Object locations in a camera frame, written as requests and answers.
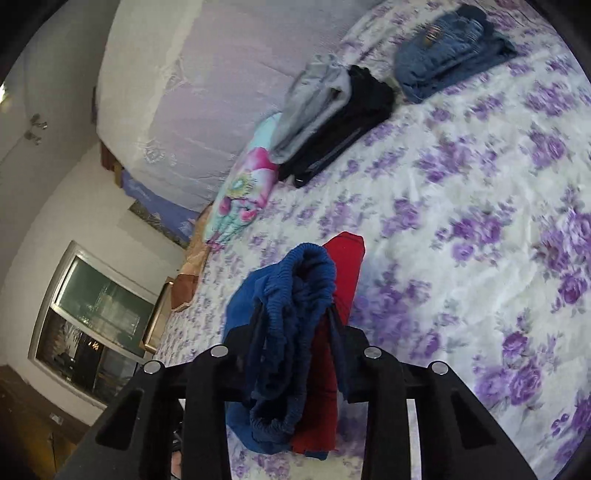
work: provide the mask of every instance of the purple flower pattern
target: purple flower pattern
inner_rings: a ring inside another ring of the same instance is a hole
[[[278,453],[276,455],[261,455],[255,457],[256,464],[273,480],[287,478],[290,472],[289,453]]]
[[[244,270],[244,260],[236,252],[230,252],[224,259],[224,263],[228,266],[228,270],[232,275],[242,276]]]
[[[534,112],[544,112],[548,116],[560,116],[574,108],[574,96],[563,83],[554,82],[545,86],[534,83],[534,89],[525,97],[524,105]]]
[[[351,158],[347,160],[347,167],[340,171],[340,179],[344,180],[359,171],[359,161]]]
[[[425,125],[429,130],[432,130],[437,124],[449,122],[451,119],[452,115],[449,110],[441,107],[435,107],[434,110],[429,112],[429,116],[425,120]]]
[[[325,239],[343,231],[357,232],[363,221],[371,215],[371,205],[371,198],[363,200],[360,194],[341,193],[332,204],[327,205],[324,215],[318,219],[320,238]]]
[[[465,113],[467,118],[474,115],[478,120],[488,120],[489,114],[501,110],[503,108],[503,100],[505,96],[502,93],[498,95],[488,95],[486,97],[479,98],[476,104],[471,106]]]
[[[486,408],[504,411],[525,407],[525,417],[543,405],[540,392],[544,378],[553,374],[560,364],[554,350],[562,335],[548,335],[547,341],[535,348],[530,339],[529,309],[519,314],[516,324],[516,330],[514,326],[499,327],[504,336],[501,364],[487,364],[479,354],[473,359],[472,371],[476,375],[475,394]]]
[[[366,147],[371,147],[374,143],[383,140],[394,131],[394,124],[392,122],[383,122],[377,127],[373,128],[365,135],[363,143]]]
[[[234,478],[244,478],[248,476],[251,471],[250,464],[246,461],[247,450],[242,447],[238,452],[231,452],[230,457],[230,468]]]
[[[579,99],[583,102],[586,106],[591,106],[591,93],[588,89],[579,87]]]
[[[316,177],[313,177],[301,190],[308,194],[312,192],[314,189],[321,189],[322,187],[326,187],[326,184],[330,180],[331,172],[330,170],[321,171]]]
[[[491,78],[491,74],[488,72],[482,72],[476,76],[476,80],[482,85],[486,85],[488,82],[490,82]]]
[[[532,42],[516,43],[515,48],[520,57],[529,57],[536,50],[536,46]]]
[[[433,150],[420,151],[420,159],[414,165],[424,172],[426,180],[431,183],[441,183],[453,175],[466,177],[472,159],[469,144],[470,139],[464,137],[455,141],[441,137]]]
[[[443,244],[453,243],[452,257],[458,265],[466,265],[473,258],[496,266],[502,257],[499,245],[503,228],[511,224],[515,212],[512,203],[509,198],[497,207],[487,204],[458,212],[459,219],[451,218],[449,227],[437,230],[431,248],[442,249]]]
[[[427,365],[436,352],[450,353],[465,346],[462,342],[445,343],[441,333],[460,322],[454,315],[455,302],[447,302],[446,311],[439,313],[429,328],[421,328],[413,310],[429,301],[431,284],[415,279],[401,283],[398,269],[399,265],[392,263],[371,284],[358,286],[350,324],[362,328],[372,345],[419,365]]]
[[[546,281],[557,282],[552,313],[568,307],[575,316],[585,313],[584,297],[591,284],[591,213],[583,211],[584,203],[572,186],[561,202],[556,215],[535,218],[540,241],[534,245],[533,259],[543,266]]]
[[[284,208],[283,200],[272,198],[267,203],[267,206],[259,212],[258,219],[274,218],[282,213]]]
[[[404,230],[416,230],[420,227],[420,209],[424,205],[421,200],[419,202],[411,202],[408,196],[394,199],[393,210],[394,214],[388,218],[382,218],[382,236],[384,238],[391,238],[395,233]]]
[[[555,473],[570,460],[587,431],[591,429],[591,394],[578,390],[570,408],[571,414],[563,413],[554,420],[550,432],[539,443],[540,446],[547,446],[548,439],[553,440],[552,444],[559,443],[554,454]]]
[[[528,148],[522,145],[520,149],[523,153],[530,155],[534,165],[534,172],[544,170],[568,156],[566,144],[562,140],[558,130],[550,134],[545,134],[534,124],[531,127],[531,131],[528,132],[528,137],[534,146]]]
[[[394,151],[384,152],[377,160],[365,169],[365,173],[372,179],[377,179],[381,175],[392,174],[398,160],[406,153],[406,148],[397,148]]]
[[[510,61],[507,66],[509,67],[512,77],[520,77],[526,73],[534,71],[534,69],[527,63],[521,61]]]
[[[487,17],[487,20],[499,31],[510,31],[517,26],[515,18],[506,10],[489,11],[487,12]]]
[[[265,242],[260,246],[260,267],[272,265],[281,260],[288,252],[286,248],[287,237],[279,237],[274,239],[265,239]]]
[[[362,403],[344,404],[339,409],[336,431],[337,458],[343,458],[349,467],[349,478],[360,478],[365,451],[365,433],[367,429],[367,405]]]
[[[469,87],[468,82],[458,82],[455,85],[451,85],[449,87],[447,87],[443,93],[444,95],[458,95],[459,93],[462,93],[464,90],[466,90]]]
[[[318,208],[320,207],[320,202],[315,201],[309,204],[306,208],[300,210],[300,213],[297,214],[295,217],[295,224],[297,226],[306,226],[309,225],[310,222],[314,219]]]
[[[499,169],[496,166],[496,161],[499,155],[491,147],[487,148],[484,153],[479,153],[478,157],[480,159],[480,170],[487,179],[498,173]]]
[[[410,16],[407,14],[394,14],[390,17],[390,23],[399,27],[404,25],[408,20],[410,20]]]
[[[573,63],[569,57],[556,57],[546,62],[546,71],[557,72],[562,75],[568,75],[574,70]]]

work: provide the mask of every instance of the blue blanket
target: blue blanket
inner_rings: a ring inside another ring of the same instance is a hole
[[[256,270],[230,299],[226,310],[227,332],[247,325],[259,300],[268,327],[262,355],[247,362],[247,377],[256,375],[251,401],[229,403],[226,423],[249,449],[278,453],[290,449],[289,441],[306,403],[310,345],[314,330],[332,303],[336,269],[326,250],[301,244],[283,260]]]
[[[181,207],[176,203],[169,202],[159,197],[135,180],[127,170],[121,175],[125,193],[139,201],[150,214],[160,220],[160,224],[174,233],[184,242],[189,243],[195,230],[195,221],[199,216],[198,212]]]

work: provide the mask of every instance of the clothing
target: clothing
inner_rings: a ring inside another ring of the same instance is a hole
[[[359,270],[365,255],[363,238],[342,232],[324,245],[336,266],[333,302],[339,319],[346,325],[357,288]],[[292,450],[306,456],[326,459],[335,449],[337,426],[337,381],[330,350],[329,323],[322,318],[312,340],[312,360],[308,373],[307,398],[301,420],[291,439]]]
[[[191,243],[185,253],[185,263],[178,271],[170,290],[170,307],[173,312],[182,312],[191,305],[199,285],[199,278],[207,263],[211,248],[203,243],[203,231],[207,225],[212,205],[208,205],[195,221]]]
[[[226,423],[249,450],[271,454],[290,448],[306,403],[310,345],[332,304],[335,277],[323,247],[301,244],[279,263],[250,273],[228,303],[224,337],[250,322],[256,301],[268,319],[264,338],[251,343],[260,349],[246,362],[247,377],[256,375],[252,400],[229,403],[226,410]]]
[[[355,141],[390,117],[394,91],[376,80],[368,69],[349,69],[351,98],[312,135],[290,160],[279,167],[279,180],[294,175],[295,187],[303,187]]]
[[[394,57],[394,76],[408,100],[434,93],[517,56],[513,44],[473,5],[438,17]]]
[[[260,124],[217,193],[203,232],[203,240],[212,250],[227,245],[266,207],[277,182],[277,165],[269,160],[267,149],[280,118],[281,114],[276,113]]]
[[[273,163],[288,161],[351,97],[347,68],[335,55],[315,55],[290,86],[271,137]]]

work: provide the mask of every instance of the folded towel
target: folded towel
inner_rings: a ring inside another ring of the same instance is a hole
[[[473,5],[462,5],[400,45],[394,76],[408,100],[434,93],[517,56],[513,44]]]
[[[365,244],[359,235],[342,232],[329,240],[326,251],[335,262],[336,289],[333,302],[339,319],[346,325],[357,288]],[[294,452],[325,460],[336,446],[337,381],[330,350],[330,326],[324,316],[312,340],[312,361],[308,374],[308,394],[301,420],[291,439]]]
[[[269,160],[267,149],[280,118],[281,114],[276,113],[259,125],[217,193],[203,232],[203,240],[212,250],[217,251],[227,245],[266,207],[277,182],[278,168]]]
[[[249,450],[270,454],[290,449],[306,403],[310,345],[333,301],[335,276],[335,264],[323,247],[301,244],[279,263],[250,273],[228,303],[224,337],[250,322],[258,301],[268,318],[264,338],[253,338],[251,344],[261,351],[251,351],[256,361],[246,366],[247,377],[256,375],[254,391],[247,392],[252,400],[229,403],[226,410],[226,423]]]

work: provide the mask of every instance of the floral bedspread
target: floral bedspread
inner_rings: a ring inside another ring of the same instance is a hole
[[[591,86],[524,1],[477,4],[520,56],[421,105],[400,101],[307,187],[278,185],[260,218],[210,257],[157,358],[187,362],[219,342],[251,270],[301,242],[358,233],[367,253],[350,323],[401,361],[450,364],[546,480],[591,427]],[[386,1],[340,55],[384,79],[400,41],[456,6]],[[230,432],[233,475],[359,478],[365,416],[340,405],[338,450],[324,462],[258,455]]]

